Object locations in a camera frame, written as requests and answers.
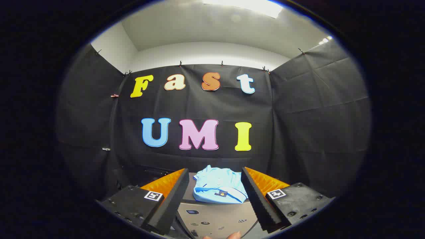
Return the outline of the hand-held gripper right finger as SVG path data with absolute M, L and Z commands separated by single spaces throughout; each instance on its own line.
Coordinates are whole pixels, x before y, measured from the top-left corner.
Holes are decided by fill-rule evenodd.
M 289 185 L 248 167 L 242 168 L 241 182 L 262 230 L 268 233 L 306 221 L 335 200 L 304 183 Z

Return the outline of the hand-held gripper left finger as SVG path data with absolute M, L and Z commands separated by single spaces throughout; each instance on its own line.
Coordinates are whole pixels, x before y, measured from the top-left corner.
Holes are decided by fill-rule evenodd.
M 189 184 L 182 168 L 144 186 L 128 185 L 98 204 L 112 216 L 149 233 L 168 234 Z

